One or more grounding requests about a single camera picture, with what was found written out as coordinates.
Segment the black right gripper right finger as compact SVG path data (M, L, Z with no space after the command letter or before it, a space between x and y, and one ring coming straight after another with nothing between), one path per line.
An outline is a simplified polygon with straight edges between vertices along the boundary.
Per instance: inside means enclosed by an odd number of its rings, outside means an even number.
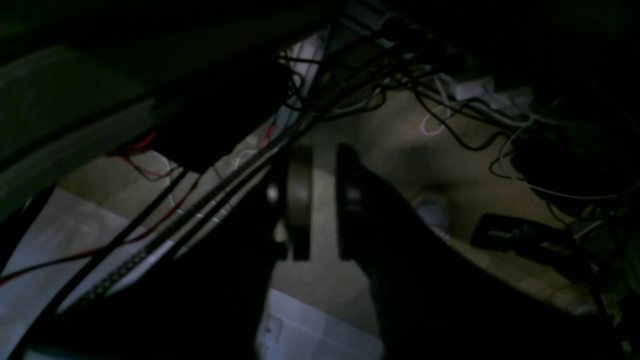
M366 262L378 241L378 226L368 196L366 168L352 146L336 152L336 221L341 260Z

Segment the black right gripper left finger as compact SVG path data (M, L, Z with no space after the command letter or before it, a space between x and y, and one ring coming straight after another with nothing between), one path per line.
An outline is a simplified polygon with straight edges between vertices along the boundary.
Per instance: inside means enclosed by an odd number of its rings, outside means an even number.
M281 189L286 234L292 259L308 261L311 257L313 212L313 149L298 145L286 153Z

